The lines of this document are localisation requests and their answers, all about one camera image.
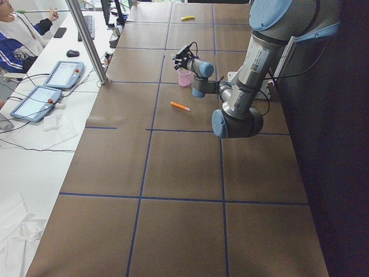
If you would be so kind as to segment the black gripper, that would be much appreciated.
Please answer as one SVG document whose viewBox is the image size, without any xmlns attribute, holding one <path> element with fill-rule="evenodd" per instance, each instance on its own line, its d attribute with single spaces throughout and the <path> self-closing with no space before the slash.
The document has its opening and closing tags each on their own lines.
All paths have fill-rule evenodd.
<svg viewBox="0 0 369 277">
<path fill-rule="evenodd" d="M 176 53 L 176 59 L 174 60 L 174 69 L 187 69 L 188 62 L 194 59 L 196 59 L 194 53 L 189 48 L 184 48 Z"/>
</svg>

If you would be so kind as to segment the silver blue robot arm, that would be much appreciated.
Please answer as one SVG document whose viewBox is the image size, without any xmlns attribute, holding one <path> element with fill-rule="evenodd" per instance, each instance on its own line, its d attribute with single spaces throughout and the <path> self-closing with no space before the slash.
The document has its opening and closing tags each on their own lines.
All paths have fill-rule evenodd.
<svg viewBox="0 0 369 277">
<path fill-rule="evenodd" d="M 342 5 L 342 1 L 254 1 L 247 54 L 231 81 L 210 81 L 213 65 L 200 60 L 190 46 L 172 56 L 175 69 L 193 72 L 193 96 L 203 98 L 211 93 L 222 100 L 222 107 L 212 114 L 212 128 L 217 137 L 245 138 L 260 132 L 263 116 L 252 103 L 278 52 L 291 37 L 304 41 L 335 35 Z"/>
</svg>

